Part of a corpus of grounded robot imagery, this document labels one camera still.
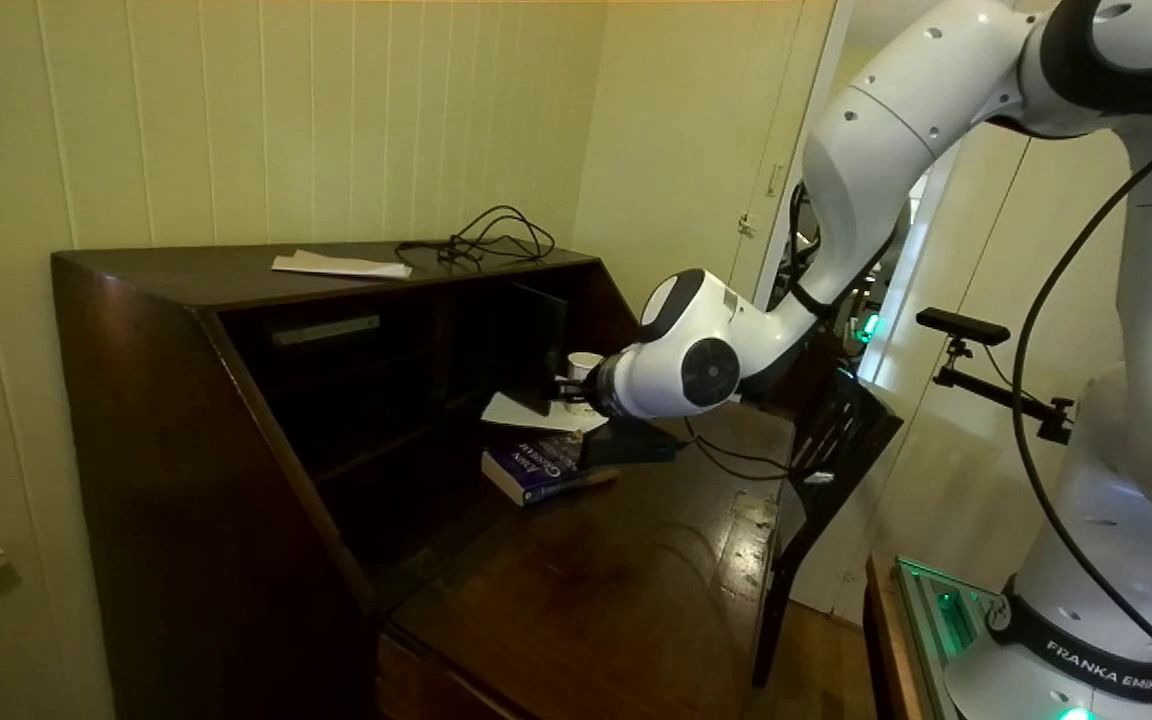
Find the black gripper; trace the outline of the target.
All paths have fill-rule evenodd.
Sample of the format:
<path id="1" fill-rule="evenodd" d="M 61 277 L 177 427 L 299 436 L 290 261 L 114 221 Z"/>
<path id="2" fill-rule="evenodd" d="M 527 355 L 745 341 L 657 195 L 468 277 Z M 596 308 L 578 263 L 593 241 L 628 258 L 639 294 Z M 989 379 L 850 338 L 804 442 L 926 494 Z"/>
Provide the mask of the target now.
<path id="1" fill-rule="evenodd" d="M 571 392 L 596 407 L 600 415 L 616 415 L 619 400 L 616 400 L 616 386 L 610 386 L 616 370 L 609 355 L 600 351 L 571 351 L 569 355 L 569 386 Z"/>

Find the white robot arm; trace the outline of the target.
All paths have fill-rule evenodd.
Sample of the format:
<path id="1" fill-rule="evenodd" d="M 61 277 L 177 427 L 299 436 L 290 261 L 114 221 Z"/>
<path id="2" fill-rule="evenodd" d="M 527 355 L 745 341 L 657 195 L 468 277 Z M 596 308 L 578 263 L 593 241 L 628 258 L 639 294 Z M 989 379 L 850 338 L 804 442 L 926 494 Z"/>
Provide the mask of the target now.
<path id="1" fill-rule="evenodd" d="M 639 338 L 582 379 L 609 415 L 698 415 L 770 379 L 892 237 L 909 189 L 970 127 L 1110 133 L 1131 176 L 1114 316 L 1125 361 L 1079 403 L 1054 517 L 947 664 L 965 720 L 1152 720 L 1152 0 L 941 0 L 804 140 L 824 248 L 774 308 L 669 277 Z"/>

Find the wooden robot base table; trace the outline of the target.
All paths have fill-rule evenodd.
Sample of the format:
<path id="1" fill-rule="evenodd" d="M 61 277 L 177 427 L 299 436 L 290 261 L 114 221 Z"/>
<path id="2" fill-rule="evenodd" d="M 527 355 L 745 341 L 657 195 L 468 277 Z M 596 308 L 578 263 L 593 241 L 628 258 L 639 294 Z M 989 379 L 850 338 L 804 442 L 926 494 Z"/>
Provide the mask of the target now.
<path id="1" fill-rule="evenodd" d="M 863 563 L 863 647 L 880 720 L 941 720 L 892 555 Z"/>

